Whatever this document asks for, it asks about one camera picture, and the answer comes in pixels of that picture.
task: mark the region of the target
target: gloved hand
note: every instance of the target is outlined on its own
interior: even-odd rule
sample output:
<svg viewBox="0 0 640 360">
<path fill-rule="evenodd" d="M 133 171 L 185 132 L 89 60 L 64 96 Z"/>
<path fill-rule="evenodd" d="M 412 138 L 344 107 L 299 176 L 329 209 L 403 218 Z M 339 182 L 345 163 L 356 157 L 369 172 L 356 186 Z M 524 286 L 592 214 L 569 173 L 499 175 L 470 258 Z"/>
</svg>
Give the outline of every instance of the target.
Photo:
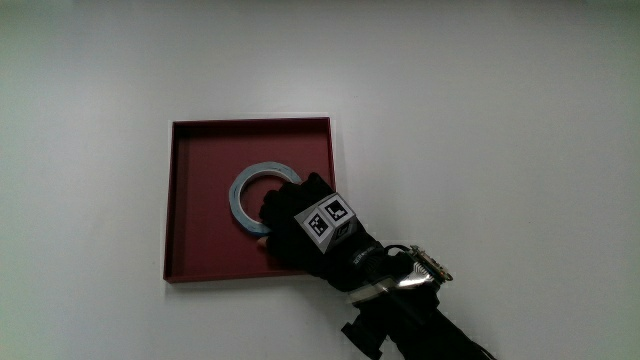
<svg viewBox="0 0 640 360">
<path fill-rule="evenodd" d="M 269 191 L 260 217 L 272 230 L 266 243 L 269 254 L 329 281 L 338 290 L 351 291 L 360 287 L 367 274 L 385 257 L 382 245 L 358 223 L 354 234 L 323 254 L 294 219 L 333 193 L 320 175 L 311 173 L 300 185 L 285 183 L 280 190 Z M 363 252 L 366 261 L 354 265 L 354 258 Z"/>
</svg>

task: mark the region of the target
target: black sleeve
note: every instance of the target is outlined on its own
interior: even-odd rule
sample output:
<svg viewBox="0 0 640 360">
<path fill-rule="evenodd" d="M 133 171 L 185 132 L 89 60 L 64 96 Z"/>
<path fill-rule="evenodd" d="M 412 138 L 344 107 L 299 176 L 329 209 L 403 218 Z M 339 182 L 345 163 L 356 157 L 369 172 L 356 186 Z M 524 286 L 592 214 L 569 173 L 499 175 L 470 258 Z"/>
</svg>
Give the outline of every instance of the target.
<svg viewBox="0 0 640 360">
<path fill-rule="evenodd" d="M 354 325 L 366 328 L 368 338 L 377 340 L 365 341 L 365 346 L 360 341 L 356 346 L 360 345 L 370 358 L 379 358 L 381 353 L 376 350 L 388 335 L 406 360 L 492 359 L 436 308 L 438 304 L 434 291 L 419 288 L 396 291 L 356 305 L 360 316 Z"/>
</svg>

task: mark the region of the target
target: finger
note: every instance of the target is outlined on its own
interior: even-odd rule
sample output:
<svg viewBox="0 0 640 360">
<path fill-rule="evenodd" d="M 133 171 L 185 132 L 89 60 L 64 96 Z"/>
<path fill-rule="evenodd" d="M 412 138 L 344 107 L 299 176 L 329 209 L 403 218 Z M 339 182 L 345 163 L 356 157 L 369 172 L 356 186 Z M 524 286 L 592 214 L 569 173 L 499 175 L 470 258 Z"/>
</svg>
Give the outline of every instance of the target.
<svg viewBox="0 0 640 360">
<path fill-rule="evenodd" d="M 260 239 L 258 239 L 258 246 L 266 248 L 268 240 L 269 240 L 268 236 L 261 237 Z"/>
</svg>

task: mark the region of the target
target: red tray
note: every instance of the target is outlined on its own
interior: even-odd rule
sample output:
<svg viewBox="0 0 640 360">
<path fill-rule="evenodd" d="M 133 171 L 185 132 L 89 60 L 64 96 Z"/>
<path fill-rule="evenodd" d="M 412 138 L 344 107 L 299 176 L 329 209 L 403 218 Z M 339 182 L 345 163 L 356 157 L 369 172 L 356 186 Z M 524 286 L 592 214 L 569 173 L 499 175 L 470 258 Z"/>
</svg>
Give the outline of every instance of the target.
<svg viewBox="0 0 640 360">
<path fill-rule="evenodd" d="M 305 180 L 319 173 L 335 188 L 329 118 L 173 123 L 164 279 L 170 283 L 299 274 L 256 246 L 236 222 L 229 187 L 246 167 L 276 161 Z M 259 220 L 264 194 L 283 180 L 263 177 L 241 197 Z"/>
</svg>

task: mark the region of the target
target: white marker cube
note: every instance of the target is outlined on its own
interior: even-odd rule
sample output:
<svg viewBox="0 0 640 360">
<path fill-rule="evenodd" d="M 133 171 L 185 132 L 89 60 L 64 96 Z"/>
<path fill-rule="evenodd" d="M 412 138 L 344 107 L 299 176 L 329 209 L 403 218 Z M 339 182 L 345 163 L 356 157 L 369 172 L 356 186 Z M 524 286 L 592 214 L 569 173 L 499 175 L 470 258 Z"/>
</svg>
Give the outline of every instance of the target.
<svg viewBox="0 0 640 360">
<path fill-rule="evenodd" d="M 356 214 L 338 193 L 331 194 L 295 216 L 322 253 L 353 234 Z"/>
</svg>

